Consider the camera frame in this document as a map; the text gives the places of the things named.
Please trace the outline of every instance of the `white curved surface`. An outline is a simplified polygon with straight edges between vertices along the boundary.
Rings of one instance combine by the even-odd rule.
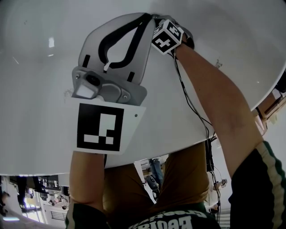
[[[252,108],[285,68],[282,0],[2,0],[0,174],[69,171],[72,152],[66,148],[60,120],[83,42],[103,23],[134,12],[170,14],[188,28],[196,51],[212,64],[217,60],[223,64],[220,69]],[[185,74],[183,78],[205,117],[191,83]],[[146,113],[127,151],[109,156],[107,167],[167,154],[205,139],[169,56],[151,49],[142,85],[148,90],[142,104]]]

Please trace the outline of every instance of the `hairy arm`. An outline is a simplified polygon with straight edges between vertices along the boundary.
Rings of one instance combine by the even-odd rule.
[[[177,58],[218,135],[232,177],[263,141],[249,106],[237,86],[194,50],[182,44],[177,48]]]
[[[104,155],[74,151],[70,171],[71,199],[103,212]]]

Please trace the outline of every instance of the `white stripe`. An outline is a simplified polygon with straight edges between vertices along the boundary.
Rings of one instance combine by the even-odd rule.
[[[278,228],[281,226],[282,213],[284,212],[284,188],[281,185],[282,178],[281,175],[277,172],[275,163],[276,160],[273,156],[270,155],[267,147],[262,142],[260,143],[256,149],[260,153],[263,162],[267,166],[267,173],[269,175],[269,179],[273,185],[272,193],[274,195],[274,217],[272,219],[273,228]]]
[[[98,143],[98,141],[99,141],[99,136],[89,135],[89,134],[84,135],[84,142]]]

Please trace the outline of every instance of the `black cable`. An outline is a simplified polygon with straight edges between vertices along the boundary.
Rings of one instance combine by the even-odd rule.
[[[207,121],[207,120],[205,120],[204,118],[202,118],[202,117],[198,114],[198,112],[196,111],[196,109],[195,109],[194,107],[192,107],[192,106],[193,106],[193,105],[192,105],[192,102],[190,101],[190,98],[189,98],[189,96],[188,96],[188,94],[187,94],[187,92],[186,92],[186,90],[185,90],[185,85],[184,85],[184,83],[183,83],[183,81],[182,81],[182,78],[181,78],[180,70],[179,70],[178,63],[177,63],[177,58],[174,57],[174,55],[176,55],[176,50],[174,51],[174,55],[171,55],[171,54],[169,54],[169,53],[168,53],[168,55],[170,55],[170,56],[174,59],[176,71],[177,71],[177,74],[178,74],[178,76],[179,76],[179,79],[180,79],[180,82],[181,82],[181,86],[182,86],[182,89],[183,89],[185,98],[186,98],[186,100],[187,100],[188,106],[189,106],[189,107],[191,108],[191,110],[200,118],[201,122],[203,123],[203,125],[204,125],[204,127],[205,127],[205,129],[206,129],[206,140],[207,140],[206,152],[207,152],[208,155],[210,156],[210,155],[211,155],[211,142],[213,141],[213,139],[214,139],[214,137],[215,137],[215,132],[214,132],[212,138],[209,139],[210,131],[209,131],[209,129],[207,128],[207,126],[205,125],[204,121],[207,122],[207,123],[209,123],[211,126],[212,126],[212,124],[211,124],[209,121]],[[211,170],[210,173],[211,173],[211,175],[212,175],[213,182],[216,184],[216,183],[217,183],[217,180],[216,180],[214,171]],[[216,192],[217,192],[217,195],[218,195],[218,212],[217,212],[216,220],[217,220],[218,223],[219,223],[219,221],[220,221],[221,207],[220,207],[220,191],[219,191],[218,187],[216,187]]]

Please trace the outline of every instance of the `tan pants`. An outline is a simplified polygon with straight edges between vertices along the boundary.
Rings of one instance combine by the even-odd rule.
[[[169,155],[156,204],[145,191],[134,164],[105,170],[103,206],[110,225],[123,227],[155,212],[203,202],[208,193],[205,144]]]

